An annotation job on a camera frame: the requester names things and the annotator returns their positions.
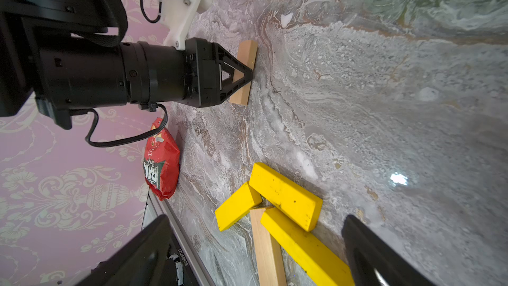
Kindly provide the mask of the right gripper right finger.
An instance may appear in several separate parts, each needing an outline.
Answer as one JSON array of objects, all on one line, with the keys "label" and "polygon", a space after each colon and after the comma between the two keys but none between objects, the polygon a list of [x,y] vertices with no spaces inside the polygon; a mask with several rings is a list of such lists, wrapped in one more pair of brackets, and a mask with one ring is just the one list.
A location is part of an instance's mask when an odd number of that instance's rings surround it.
[{"label": "right gripper right finger", "polygon": [[356,285],[432,285],[356,216],[349,214],[341,230]]}]

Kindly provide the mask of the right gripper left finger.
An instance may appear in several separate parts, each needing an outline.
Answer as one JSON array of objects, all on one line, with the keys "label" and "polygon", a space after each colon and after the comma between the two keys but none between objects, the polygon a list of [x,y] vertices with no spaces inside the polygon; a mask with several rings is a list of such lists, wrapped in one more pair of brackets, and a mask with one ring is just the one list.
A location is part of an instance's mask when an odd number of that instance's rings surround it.
[{"label": "right gripper left finger", "polygon": [[170,247],[171,226],[160,215],[78,285],[158,285]]}]

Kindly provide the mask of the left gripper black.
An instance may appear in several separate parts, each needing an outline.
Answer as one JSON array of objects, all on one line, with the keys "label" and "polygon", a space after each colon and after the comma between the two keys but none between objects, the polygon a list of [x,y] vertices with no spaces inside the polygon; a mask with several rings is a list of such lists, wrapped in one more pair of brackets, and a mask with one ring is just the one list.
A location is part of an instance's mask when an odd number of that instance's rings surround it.
[{"label": "left gripper black", "polygon": [[[234,58],[227,50],[202,38],[186,41],[184,105],[213,107],[228,100],[248,103],[254,69],[254,45],[239,45]],[[226,79],[220,74],[228,74]]]}]

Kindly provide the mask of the yellow block diagonal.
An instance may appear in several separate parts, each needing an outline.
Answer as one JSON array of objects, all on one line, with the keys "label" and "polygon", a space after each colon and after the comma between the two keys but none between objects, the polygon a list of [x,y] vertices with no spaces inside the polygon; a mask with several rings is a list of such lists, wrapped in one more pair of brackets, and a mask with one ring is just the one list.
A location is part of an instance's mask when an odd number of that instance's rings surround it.
[{"label": "yellow block diagonal", "polygon": [[262,203],[261,195],[245,182],[215,211],[218,230],[223,232],[237,223],[251,209]]}]

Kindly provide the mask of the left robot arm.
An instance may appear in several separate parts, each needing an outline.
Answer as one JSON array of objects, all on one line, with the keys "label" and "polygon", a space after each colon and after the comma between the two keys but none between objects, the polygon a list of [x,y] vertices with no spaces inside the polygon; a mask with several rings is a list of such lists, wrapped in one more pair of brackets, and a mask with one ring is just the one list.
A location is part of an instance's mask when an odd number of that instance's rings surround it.
[{"label": "left robot arm", "polygon": [[213,0],[159,0],[164,45],[124,41],[121,0],[1,0],[1,115],[29,96],[63,129],[94,108],[162,102],[211,107],[251,82],[251,68],[219,44],[187,38]]}]

